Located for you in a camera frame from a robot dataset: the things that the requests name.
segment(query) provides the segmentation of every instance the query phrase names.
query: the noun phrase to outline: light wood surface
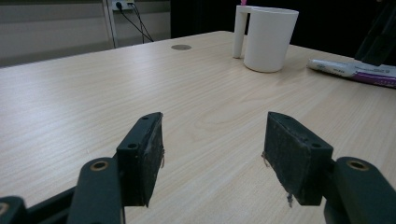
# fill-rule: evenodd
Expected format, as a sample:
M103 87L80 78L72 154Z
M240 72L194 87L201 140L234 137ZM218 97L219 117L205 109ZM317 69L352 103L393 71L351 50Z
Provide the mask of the light wood surface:
M215 32L0 69L0 196L32 206L75 186L85 162L113 156L157 111L165 166L149 208L127 208L128 223L324 223L324 201L290 208L265 167L268 111L396 187L396 90L310 70L311 58L351 59L295 46L280 72L257 73L232 57L232 39Z

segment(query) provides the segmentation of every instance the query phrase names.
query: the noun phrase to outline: white mug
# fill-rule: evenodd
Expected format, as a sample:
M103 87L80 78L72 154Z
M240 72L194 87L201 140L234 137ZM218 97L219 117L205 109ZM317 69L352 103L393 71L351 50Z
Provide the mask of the white mug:
M236 6L233 36L235 58L241 57L248 13L250 22L247 30L245 66L258 72L279 71L285 61L299 12L274 7Z

